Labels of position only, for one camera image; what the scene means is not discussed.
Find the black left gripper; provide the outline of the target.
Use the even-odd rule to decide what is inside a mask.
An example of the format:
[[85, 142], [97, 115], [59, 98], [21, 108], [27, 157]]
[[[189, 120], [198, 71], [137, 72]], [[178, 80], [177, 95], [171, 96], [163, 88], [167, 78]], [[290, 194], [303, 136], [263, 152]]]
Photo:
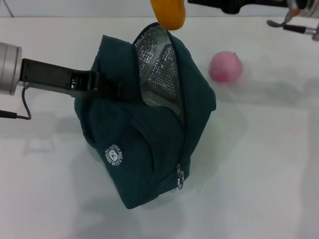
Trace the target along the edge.
[[137, 90], [130, 85], [108, 79], [102, 73], [74, 70], [44, 62], [23, 59], [20, 79], [28, 86], [66, 91], [91, 90], [96, 96], [113, 101], [136, 102]]

